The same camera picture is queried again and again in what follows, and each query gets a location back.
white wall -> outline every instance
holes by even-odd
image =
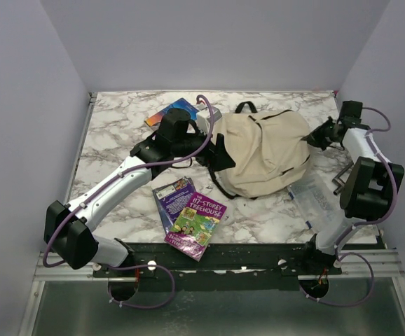
[[[88,94],[39,0],[0,0],[0,336],[16,335]]]
[[[42,0],[90,90],[339,89],[388,0]]]
[[[341,100],[355,99],[384,111],[390,133],[376,135],[378,145],[405,167],[405,0],[391,0],[340,90]],[[384,125],[364,111],[364,122]],[[385,225],[385,238],[399,250],[405,269],[405,177],[395,212]]]

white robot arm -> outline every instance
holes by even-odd
[[[312,238],[311,252],[307,253],[307,258],[312,259],[312,262],[317,259],[324,264],[335,261],[338,252],[362,225],[384,221],[395,205],[404,168],[391,163],[381,153],[373,140],[374,129],[361,124],[362,109],[374,110],[363,108],[363,104],[358,101],[345,101],[336,122],[329,118],[306,137],[311,146],[322,150],[333,142],[340,143],[354,162],[340,196],[345,218]],[[385,119],[388,121],[388,129],[375,130],[389,130],[389,120]]]
[[[222,134],[217,135],[213,144],[210,141],[212,129],[206,136],[194,125],[195,133],[188,133],[189,125],[192,122],[188,112],[171,108],[157,132],[138,143],[131,150],[130,157],[92,190],[65,205],[53,202],[47,209],[44,230],[47,243],[44,266],[58,265],[46,261],[50,249],[75,270],[88,262],[121,266],[130,256],[129,246],[118,239],[92,234],[117,204],[171,167],[176,162],[174,158],[187,160],[195,157],[201,165],[210,166],[216,172],[235,166],[226,152]]]

book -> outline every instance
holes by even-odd
[[[193,193],[165,236],[165,242],[199,261],[226,209],[207,196]]]
[[[195,191],[192,179],[187,177],[153,189],[153,197],[159,210],[165,234],[168,233]]]
[[[160,110],[156,114],[152,115],[151,117],[145,119],[145,123],[153,131],[156,131],[159,128],[159,124],[163,116],[167,114],[168,110],[170,110],[173,107],[186,110],[187,112],[190,113],[190,118],[196,120],[196,113],[198,112],[198,109],[194,107],[192,104],[190,104],[188,101],[186,101],[184,98],[181,98],[175,101],[173,104],[170,104],[164,109]]]

metal bracket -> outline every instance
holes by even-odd
[[[67,264],[63,264],[54,268],[46,268],[42,264],[43,253],[39,256],[36,271],[34,272],[34,281],[135,281],[135,277],[126,278],[94,278],[92,263],[80,269],[72,269]],[[61,261],[56,253],[48,255],[48,261],[56,263]]]
[[[342,251],[340,256],[351,251]],[[370,263],[375,278],[397,278],[405,275],[397,250],[355,250],[364,256]],[[329,275],[329,279],[339,278],[368,278],[369,268],[362,259],[350,255],[341,262],[342,274]],[[299,280],[315,279],[316,276],[301,275]]]
[[[341,194],[341,191],[343,191],[345,181],[341,179],[342,175],[344,175],[352,166],[354,165],[354,162],[350,161],[342,170],[337,173],[337,175],[331,180],[333,183],[336,184],[337,188],[334,191],[334,195],[338,196]]]

bolt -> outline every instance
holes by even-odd
[[[148,265],[157,265],[154,260],[148,261]],[[148,270],[154,271],[156,268],[154,266],[148,267]]]
[[[100,264],[94,263],[94,264],[92,265],[92,269],[93,269],[94,271],[100,271],[101,268],[102,268],[102,266],[101,266]]]
[[[287,266],[287,261],[285,259],[280,259],[277,264],[280,266],[281,270],[285,270]]]

